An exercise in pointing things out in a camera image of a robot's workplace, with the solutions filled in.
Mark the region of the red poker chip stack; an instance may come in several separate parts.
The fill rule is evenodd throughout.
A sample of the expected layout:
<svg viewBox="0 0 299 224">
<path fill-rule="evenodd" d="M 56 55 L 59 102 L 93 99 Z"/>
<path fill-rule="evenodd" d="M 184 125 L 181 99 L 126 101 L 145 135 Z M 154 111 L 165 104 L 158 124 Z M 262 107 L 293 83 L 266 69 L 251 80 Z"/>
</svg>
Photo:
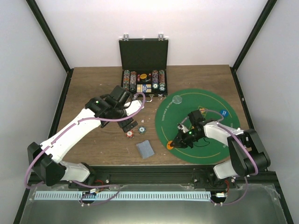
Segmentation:
<svg viewBox="0 0 299 224">
<path fill-rule="evenodd" d="M 133 139 L 134 138 L 134 133 L 132 131 L 128 131 L 126 132 L 126 137 L 129 139 Z"/>
</svg>

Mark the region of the orange big blind button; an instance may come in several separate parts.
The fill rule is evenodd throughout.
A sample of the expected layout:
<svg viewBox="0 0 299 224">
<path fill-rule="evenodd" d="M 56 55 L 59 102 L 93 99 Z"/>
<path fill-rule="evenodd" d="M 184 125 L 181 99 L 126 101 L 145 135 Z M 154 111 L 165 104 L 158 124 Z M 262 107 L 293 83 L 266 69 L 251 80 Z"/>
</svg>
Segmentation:
<svg viewBox="0 0 299 224">
<path fill-rule="evenodd" d="M 168 150 L 172 150 L 172 149 L 174 148 L 174 146 L 171 145 L 172 142 L 173 142 L 173 141 L 171 140 L 171 141 L 169 141 L 169 142 L 167 143 L 166 148 L 167 148 Z"/>
</svg>

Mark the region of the blue poker chip stack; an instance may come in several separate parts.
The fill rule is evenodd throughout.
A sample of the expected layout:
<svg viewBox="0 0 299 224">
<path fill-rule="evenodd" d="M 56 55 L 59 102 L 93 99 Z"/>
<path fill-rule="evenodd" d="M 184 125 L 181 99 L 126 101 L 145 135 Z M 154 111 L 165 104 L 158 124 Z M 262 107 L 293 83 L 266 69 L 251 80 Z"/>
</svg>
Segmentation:
<svg viewBox="0 0 299 224">
<path fill-rule="evenodd" d="M 140 126 L 138 128 L 138 132 L 139 132 L 139 134 L 145 134 L 146 133 L 146 128 L 144 126 Z"/>
</svg>

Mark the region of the clear dealer button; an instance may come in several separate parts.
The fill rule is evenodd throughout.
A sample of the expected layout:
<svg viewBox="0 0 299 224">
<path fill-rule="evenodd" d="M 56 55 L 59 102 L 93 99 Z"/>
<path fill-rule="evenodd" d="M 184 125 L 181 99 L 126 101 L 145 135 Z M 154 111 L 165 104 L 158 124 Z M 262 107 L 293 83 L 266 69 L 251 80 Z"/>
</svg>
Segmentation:
<svg viewBox="0 0 299 224">
<path fill-rule="evenodd" d="M 177 105 L 179 105 L 179 104 L 181 104 L 182 103 L 182 97 L 180 96 L 180 95 L 175 95 L 175 96 L 173 96 L 173 98 L 172 98 L 172 102 L 174 103 L 174 104 L 177 104 Z"/>
</svg>

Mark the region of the blue small blind button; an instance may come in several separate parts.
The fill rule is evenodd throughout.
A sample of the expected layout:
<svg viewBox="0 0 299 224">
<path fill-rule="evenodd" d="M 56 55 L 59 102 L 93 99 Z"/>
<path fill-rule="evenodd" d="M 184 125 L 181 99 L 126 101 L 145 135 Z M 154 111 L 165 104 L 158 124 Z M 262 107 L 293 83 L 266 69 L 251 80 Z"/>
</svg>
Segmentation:
<svg viewBox="0 0 299 224">
<path fill-rule="evenodd" d="M 228 110 L 225 110 L 225 109 L 221 110 L 221 111 L 220 111 L 220 114 L 221 114 L 224 118 L 226 118 L 226 117 L 229 116 L 229 112 L 228 112 Z"/>
</svg>

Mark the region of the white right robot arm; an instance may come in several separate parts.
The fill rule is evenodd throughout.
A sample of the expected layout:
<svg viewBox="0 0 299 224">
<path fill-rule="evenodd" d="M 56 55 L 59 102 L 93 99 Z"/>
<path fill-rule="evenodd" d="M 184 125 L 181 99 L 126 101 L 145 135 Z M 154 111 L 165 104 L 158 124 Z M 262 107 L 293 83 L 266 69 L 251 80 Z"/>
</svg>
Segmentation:
<svg viewBox="0 0 299 224">
<path fill-rule="evenodd" d="M 222 115 L 218 120 L 207 120 L 203 112 L 211 110 L 192 111 L 178 123 L 178 133 L 167 143 L 167 149 L 193 148 L 194 142 L 203 138 L 210 138 L 226 145 L 230 159 L 214 166 L 213 173 L 207 177 L 211 187 L 220 187 L 224 179 L 229 177 L 257 175 L 260 170 L 267 169 L 271 165 L 270 157 L 256 130 L 235 129 L 223 125 Z"/>
</svg>

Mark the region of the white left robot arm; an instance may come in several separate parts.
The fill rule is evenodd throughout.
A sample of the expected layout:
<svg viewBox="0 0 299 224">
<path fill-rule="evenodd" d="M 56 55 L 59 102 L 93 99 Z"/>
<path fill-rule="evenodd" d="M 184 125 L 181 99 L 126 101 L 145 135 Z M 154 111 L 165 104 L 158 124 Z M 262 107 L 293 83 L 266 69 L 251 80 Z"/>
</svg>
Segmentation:
<svg viewBox="0 0 299 224">
<path fill-rule="evenodd" d="M 24 177 L 24 185 L 30 188 L 28 176 L 31 171 L 47 186 L 60 181 L 72 181 L 89 189 L 95 184 L 96 173 L 91 166 L 82 163 L 65 162 L 63 158 L 84 136 L 92 130 L 104 128 L 110 122 L 117 122 L 127 132 L 137 125 L 133 120 L 144 108 L 145 95 L 117 85 L 111 93 L 90 99 L 80 113 L 58 133 L 40 144 L 28 146 L 29 168 Z"/>
</svg>

